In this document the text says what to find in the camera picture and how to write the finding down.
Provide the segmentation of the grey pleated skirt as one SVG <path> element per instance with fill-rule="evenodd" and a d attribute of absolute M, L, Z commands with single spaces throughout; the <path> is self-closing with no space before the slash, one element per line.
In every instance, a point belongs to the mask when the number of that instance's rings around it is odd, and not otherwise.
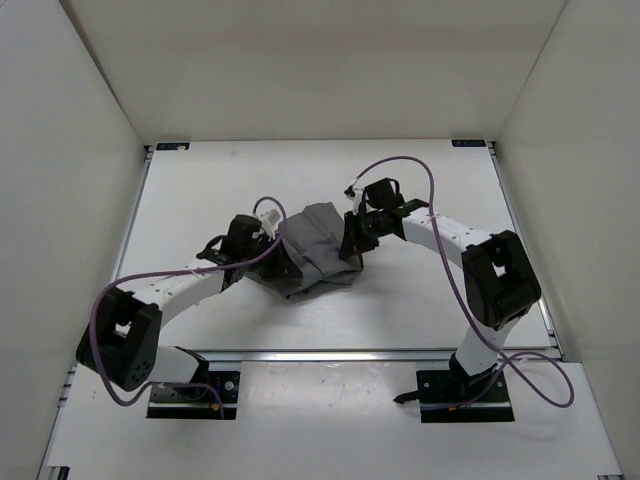
<path fill-rule="evenodd" d="M 283 245 L 302 278 L 287 280 L 277 288 L 283 298 L 321 291 L 326 285 L 335 289 L 354 283 L 363 265 L 358 257 L 339 257 L 344 227 L 343 217 L 331 202 L 307 205 L 287 219 Z"/>

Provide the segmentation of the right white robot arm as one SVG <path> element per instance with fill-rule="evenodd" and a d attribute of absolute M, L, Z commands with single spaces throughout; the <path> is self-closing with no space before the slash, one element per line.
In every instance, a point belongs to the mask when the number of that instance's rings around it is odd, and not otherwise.
<path fill-rule="evenodd" d="M 491 234 L 436 213 L 421 199 L 407 200 L 397 180 L 384 178 L 345 191 L 352 207 L 344 215 L 339 250 L 343 260 L 361 258 L 394 235 L 440 255 L 444 267 L 463 273 L 460 297 L 471 321 L 449 360 L 449 391 L 471 400 L 489 383 L 500 351 L 519 319 L 540 299 L 541 288 L 519 236 Z"/>

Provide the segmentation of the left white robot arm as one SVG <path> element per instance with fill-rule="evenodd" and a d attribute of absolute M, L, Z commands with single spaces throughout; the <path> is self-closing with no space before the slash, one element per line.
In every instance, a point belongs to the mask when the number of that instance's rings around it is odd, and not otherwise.
<path fill-rule="evenodd" d="M 191 350 L 161 346 L 161 330 L 245 277 L 301 279 L 277 237 L 282 224 L 276 210 L 239 214 L 226 234 L 210 240 L 184 267 L 183 275 L 163 275 L 130 290 L 110 287 L 96 307 L 95 336 L 84 332 L 76 360 L 96 372 L 93 353 L 98 352 L 108 380 L 127 392 L 156 383 L 175 385 L 188 398 L 203 395 L 209 385 L 206 361 Z"/>

